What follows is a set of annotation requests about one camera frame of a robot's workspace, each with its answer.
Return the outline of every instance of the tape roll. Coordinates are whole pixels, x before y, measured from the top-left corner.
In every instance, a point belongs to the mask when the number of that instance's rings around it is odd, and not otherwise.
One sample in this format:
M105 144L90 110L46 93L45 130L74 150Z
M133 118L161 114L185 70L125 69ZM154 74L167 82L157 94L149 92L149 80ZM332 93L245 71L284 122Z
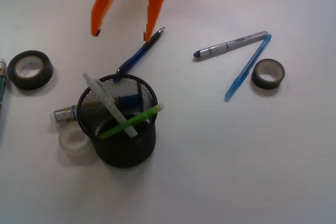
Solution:
M31 77L20 76L20 70L32 63L41 65L39 72ZM49 58L44 53L34 50L18 54L10 61L7 68L10 80L16 87L23 90L33 90L44 86L51 79L53 72Z
M58 143L68 156L82 156L93 151L90 138L85 135L77 122L61 128Z
M273 77L273 80L265 80L262 75L267 74ZM254 84L262 89L275 89L282 82L285 77L284 67L273 59L264 59L259 61L252 72L252 81Z

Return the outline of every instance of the blue pen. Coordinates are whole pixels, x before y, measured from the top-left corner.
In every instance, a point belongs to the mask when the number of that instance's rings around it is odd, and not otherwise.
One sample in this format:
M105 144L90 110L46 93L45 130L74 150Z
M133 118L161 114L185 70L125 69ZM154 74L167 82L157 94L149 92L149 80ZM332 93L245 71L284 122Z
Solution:
M119 67L119 69L115 73L127 73L134 64L145 55L145 53L151 48L151 46L161 37L161 33L163 32L164 27L162 27L159 31L157 31L150 39L150 41L143 44L143 46L127 61L123 63Z
M261 43L260 47L257 49L257 51L254 53L254 55L251 57L249 62L246 64L242 72L238 75L236 80L232 83L231 87L225 94L225 101L228 102L230 98L233 96L233 94L236 92L236 90L240 87L242 82L245 80L247 77L250 69L253 67L254 63L256 63L258 57L261 55L262 51L264 48L267 46L269 41L271 40L272 35L269 34L266 36L264 41Z

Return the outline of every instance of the mesh cup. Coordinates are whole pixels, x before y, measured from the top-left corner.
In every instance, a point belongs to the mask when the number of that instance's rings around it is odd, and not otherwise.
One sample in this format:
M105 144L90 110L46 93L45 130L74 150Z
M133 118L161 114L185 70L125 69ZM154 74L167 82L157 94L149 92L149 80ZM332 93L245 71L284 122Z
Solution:
M118 106L126 119L158 104L152 88L138 77L130 74L112 74L99 80L115 99L117 106L119 100L136 97L132 103ZM98 156L111 166L126 168L137 165L146 160L154 150L156 115L133 126L138 133L135 137L130 138L125 131L121 131L106 140L99 139L100 134L117 126L118 122L90 88L84 91L78 101L77 119L81 129L90 137Z

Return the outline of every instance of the black tape roll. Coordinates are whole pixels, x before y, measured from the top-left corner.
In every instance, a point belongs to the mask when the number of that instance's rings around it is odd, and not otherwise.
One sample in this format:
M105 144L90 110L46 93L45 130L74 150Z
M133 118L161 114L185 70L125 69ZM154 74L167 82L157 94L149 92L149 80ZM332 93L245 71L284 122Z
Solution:
M261 74L268 74L275 78L274 81L268 81L263 79L260 75ZM252 72L252 81L255 85L262 89L275 89L277 88L280 83L282 82L283 78L285 77L285 69L284 67L273 59L264 59L259 61Z
M27 64L38 62L41 64L40 71L31 77L22 77L17 73L17 68ZM24 90L38 89L50 80L53 75L53 66L49 58L40 51L25 51L15 56L8 64L7 74L16 87Z

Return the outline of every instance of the light blue pen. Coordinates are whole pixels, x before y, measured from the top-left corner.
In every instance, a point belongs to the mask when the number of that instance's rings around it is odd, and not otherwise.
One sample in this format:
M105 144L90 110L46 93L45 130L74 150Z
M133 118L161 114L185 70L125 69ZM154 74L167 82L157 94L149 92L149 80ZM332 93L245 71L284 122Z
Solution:
M240 87L242 82L246 79L250 69L253 67L254 63L256 63L258 57L261 55L262 51L265 49L269 41L271 40L272 35L269 34L266 36L264 41L261 43L261 45L258 47L257 51L254 53L254 55L251 57L251 59L248 61L242 72L238 75L236 80L232 83L231 87L225 94L225 101L228 102L230 98L233 96L233 94L236 92L236 90Z

